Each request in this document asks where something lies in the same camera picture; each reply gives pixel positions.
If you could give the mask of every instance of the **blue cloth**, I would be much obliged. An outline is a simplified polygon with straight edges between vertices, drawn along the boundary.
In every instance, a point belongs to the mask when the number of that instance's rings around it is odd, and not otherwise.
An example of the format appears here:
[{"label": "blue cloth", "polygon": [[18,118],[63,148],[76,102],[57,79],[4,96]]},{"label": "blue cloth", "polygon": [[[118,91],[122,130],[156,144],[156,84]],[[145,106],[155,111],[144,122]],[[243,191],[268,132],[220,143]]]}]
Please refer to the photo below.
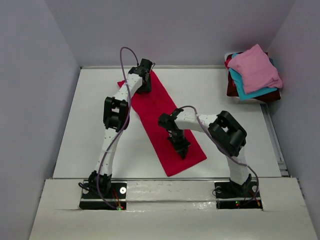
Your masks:
[{"label": "blue cloth", "polygon": [[263,87],[257,91],[250,92],[248,94],[245,94],[245,89],[244,89],[244,82],[242,81],[242,76],[232,68],[229,68],[229,72],[231,74],[232,79],[234,80],[234,84],[236,86],[236,90],[238,92],[239,98],[241,101],[246,100],[246,99],[253,99],[255,97],[259,97],[261,95],[265,95],[271,92],[274,92],[277,90],[276,87]]}]

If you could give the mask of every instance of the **folded cloth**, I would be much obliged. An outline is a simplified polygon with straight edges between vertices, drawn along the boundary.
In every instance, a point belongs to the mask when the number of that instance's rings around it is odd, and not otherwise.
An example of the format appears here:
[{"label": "folded cloth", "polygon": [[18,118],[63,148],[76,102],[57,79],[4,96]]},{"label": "folded cloth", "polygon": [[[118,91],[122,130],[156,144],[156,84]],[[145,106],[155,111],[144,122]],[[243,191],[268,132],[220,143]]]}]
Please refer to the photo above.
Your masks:
[{"label": "folded cloth", "polygon": [[[226,95],[228,97],[239,97],[238,92],[237,92],[237,87],[234,86],[233,83],[234,83],[234,80],[232,79],[231,74],[229,72],[228,73],[228,86],[227,86],[227,90],[226,90]],[[269,104],[269,103],[273,103],[277,100],[280,100],[281,96],[280,96],[279,90],[277,89],[276,91],[269,92],[267,94],[254,97],[254,99],[262,101],[266,104]]]},{"label": "folded cloth", "polygon": [[[167,139],[167,131],[158,126],[161,114],[171,114],[177,106],[172,101],[157,75],[151,74],[152,91],[147,94],[135,94],[132,97],[132,107],[139,115],[142,125],[149,136],[160,163],[168,177],[178,174],[207,159],[200,145],[190,130],[185,130],[184,135],[191,143],[185,159],[176,153],[171,142]],[[118,82],[121,87],[124,81]]]},{"label": "folded cloth", "polygon": [[246,94],[264,87],[279,89],[283,87],[277,69],[270,63],[268,56],[258,44],[233,56],[227,66],[242,76],[243,89]]},{"label": "folded cloth", "polygon": [[224,65],[225,65],[226,69],[229,69],[228,63],[230,62],[230,60],[232,58],[232,55],[233,54],[229,54],[225,59]]},{"label": "folded cloth", "polygon": [[[237,55],[238,55],[237,53],[234,53],[232,55],[232,59]],[[264,94],[268,94],[268,93],[271,93],[271,92],[274,92],[277,90],[276,87],[263,87],[257,91],[246,94],[245,90],[244,90],[244,83],[243,83],[242,76],[237,71],[235,71],[233,68],[229,68],[229,72],[231,74],[232,79],[234,80],[236,90],[239,94],[239,98],[241,101],[246,100],[246,99],[253,99],[255,97],[258,97],[258,96],[261,96]]]}]

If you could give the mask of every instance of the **dark red cloth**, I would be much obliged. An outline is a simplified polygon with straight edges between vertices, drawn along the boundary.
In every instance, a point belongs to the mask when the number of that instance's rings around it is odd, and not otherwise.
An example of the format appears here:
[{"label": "dark red cloth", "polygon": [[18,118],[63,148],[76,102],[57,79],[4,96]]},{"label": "dark red cloth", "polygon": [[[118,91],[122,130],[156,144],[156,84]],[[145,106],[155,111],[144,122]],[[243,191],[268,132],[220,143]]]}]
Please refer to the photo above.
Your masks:
[{"label": "dark red cloth", "polygon": [[[238,92],[237,92],[237,87],[235,87],[233,85],[233,83],[234,83],[234,80],[232,79],[231,74],[229,72],[228,73],[228,87],[226,89],[226,95],[229,97],[239,97]],[[257,96],[254,99],[257,99],[259,101],[262,101],[264,103],[269,104],[269,103],[275,102],[277,100],[280,100],[281,96],[280,96],[279,90],[277,89],[276,91],[272,91],[267,94]]]},{"label": "dark red cloth", "polygon": [[224,62],[224,65],[225,65],[226,69],[228,69],[228,70],[229,70],[228,63],[229,63],[230,60],[231,60],[231,57],[229,57],[229,56],[226,58],[226,60],[225,60],[225,62]]},{"label": "dark red cloth", "polygon": [[[124,81],[118,82],[121,87]],[[136,93],[132,97],[132,107],[139,115],[142,125],[149,136],[160,163],[168,177],[178,174],[207,159],[200,145],[190,130],[185,130],[186,139],[191,143],[185,159],[176,153],[167,139],[167,131],[158,126],[161,114],[171,114],[177,108],[157,75],[151,72],[152,91],[146,94]]]}]

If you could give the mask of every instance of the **stack of cloths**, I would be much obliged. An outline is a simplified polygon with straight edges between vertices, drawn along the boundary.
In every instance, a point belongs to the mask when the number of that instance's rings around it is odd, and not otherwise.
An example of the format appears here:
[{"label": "stack of cloths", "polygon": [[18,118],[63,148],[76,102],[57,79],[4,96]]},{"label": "stack of cloths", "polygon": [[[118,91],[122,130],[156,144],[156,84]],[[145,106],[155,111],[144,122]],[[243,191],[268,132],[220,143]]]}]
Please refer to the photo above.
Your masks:
[{"label": "stack of cloths", "polygon": [[224,64],[229,71],[227,96],[264,103],[281,98],[278,89],[283,87],[282,80],[272,59],[258,44],[243,53],[230,54]]}]

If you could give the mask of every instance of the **red cloth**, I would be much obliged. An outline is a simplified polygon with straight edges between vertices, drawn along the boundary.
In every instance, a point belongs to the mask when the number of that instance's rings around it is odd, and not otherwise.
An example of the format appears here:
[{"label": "red cloth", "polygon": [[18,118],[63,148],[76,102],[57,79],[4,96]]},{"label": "red cloth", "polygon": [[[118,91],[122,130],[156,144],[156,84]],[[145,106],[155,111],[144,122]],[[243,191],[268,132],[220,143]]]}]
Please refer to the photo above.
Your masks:
[{"label": "red cloth", "polygon": [[[124,81],[118,82],[121,87]],[[191,143],[185,159],[176,153],[167,139],[167,131],[158,126],[161,114],[171,114],[177,106],[172,101],[157,75],[151,72],[152,91],[146,94],[135,94],[132,97],[132,107],[139,115],[142,125],[149,136],[160,163],[168,177],[178,174],[207,159],[200,145],[190,130],[185,130],[186,139]]]},{"label": "red cloth", "polygon": [[228,57],[227,57],[227,59],[225,60],[224,65],[225,65],[226,69],[229,70],[228,63],[230,62],[230,60],[231,60],[232,58],[231,58],[231,57],[228,58]]}]

